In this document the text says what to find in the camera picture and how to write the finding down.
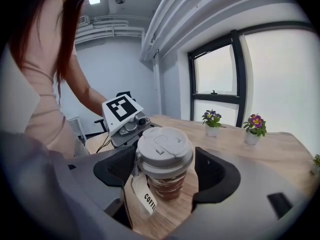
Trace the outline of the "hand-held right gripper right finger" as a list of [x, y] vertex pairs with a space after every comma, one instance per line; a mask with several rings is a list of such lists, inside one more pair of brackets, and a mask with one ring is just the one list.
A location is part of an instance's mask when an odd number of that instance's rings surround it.
[[169, 240], [278, 240], [308, 203], [269, 167], [247, 157], [195, 148], [198, 192]]

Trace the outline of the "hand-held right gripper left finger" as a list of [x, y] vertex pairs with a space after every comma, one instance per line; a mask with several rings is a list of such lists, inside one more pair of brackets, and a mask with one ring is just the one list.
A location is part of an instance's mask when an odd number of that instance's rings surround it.
[[138, 240], [124, 186], [134, 150], [120, 148], [65, 159], [40, 145], [14, 149], [14, 195], [55, 240]]

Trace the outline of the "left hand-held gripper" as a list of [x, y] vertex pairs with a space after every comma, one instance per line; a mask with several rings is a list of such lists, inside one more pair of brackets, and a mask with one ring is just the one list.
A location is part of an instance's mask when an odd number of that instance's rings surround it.
[[102, 104], [103, 123], [114, 148], [132, 145], [149, 128], [161, 128], [143, 113], [143, 107], [127, 94]]

